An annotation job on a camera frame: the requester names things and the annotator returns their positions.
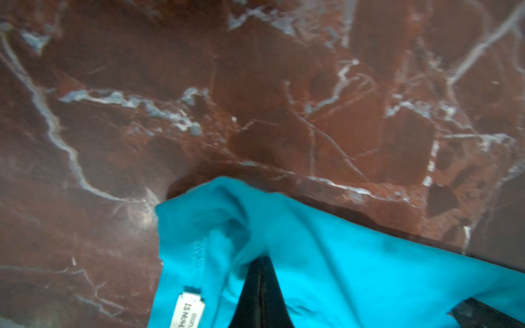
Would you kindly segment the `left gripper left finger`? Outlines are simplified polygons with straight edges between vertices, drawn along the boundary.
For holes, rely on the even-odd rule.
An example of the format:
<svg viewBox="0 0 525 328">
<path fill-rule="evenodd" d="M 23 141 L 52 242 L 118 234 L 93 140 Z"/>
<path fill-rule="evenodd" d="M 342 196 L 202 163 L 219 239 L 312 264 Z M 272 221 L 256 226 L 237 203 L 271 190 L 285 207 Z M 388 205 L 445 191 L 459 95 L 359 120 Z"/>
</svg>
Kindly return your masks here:
<svg viewBox="0 0 525 328">
<path fill-rule="evenodd" d="M 250 263 L 231 327 L 292 327 L 273 263 L 261 256 Z"/>
</svg>

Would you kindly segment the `teal printed t-shirt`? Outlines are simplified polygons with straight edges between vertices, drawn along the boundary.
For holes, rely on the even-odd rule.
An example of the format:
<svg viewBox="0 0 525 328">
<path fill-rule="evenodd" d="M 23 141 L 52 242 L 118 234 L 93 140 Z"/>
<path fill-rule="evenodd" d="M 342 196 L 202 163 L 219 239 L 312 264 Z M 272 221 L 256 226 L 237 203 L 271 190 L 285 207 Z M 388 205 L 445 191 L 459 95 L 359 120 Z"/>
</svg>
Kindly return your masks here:
<svg viewBox="0 0 525 328">
<path fill-rule="evenodd" d="M 268 256 L 295 327 L 456 327 L 476 299 L 524 320 L 524 274 L 385 235 L 221 177 L 155 209 L 163 263 L 150 327 L 227 327 Z"/>
</svg>

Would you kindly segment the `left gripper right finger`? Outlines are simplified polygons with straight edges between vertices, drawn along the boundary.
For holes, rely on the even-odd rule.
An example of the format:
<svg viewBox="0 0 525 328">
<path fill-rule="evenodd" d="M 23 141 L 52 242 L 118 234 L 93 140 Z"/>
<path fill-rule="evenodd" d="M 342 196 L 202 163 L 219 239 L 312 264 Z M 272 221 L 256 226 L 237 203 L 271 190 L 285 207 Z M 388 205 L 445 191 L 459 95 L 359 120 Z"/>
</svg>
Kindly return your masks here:
<svg viewBox="0 0 525 328">
<path fill-rule="evenodd" d="M 456 305 L 449 313 L 463 328 L 524 328 L 524 323 L 470 298 Z"/>
</svg>

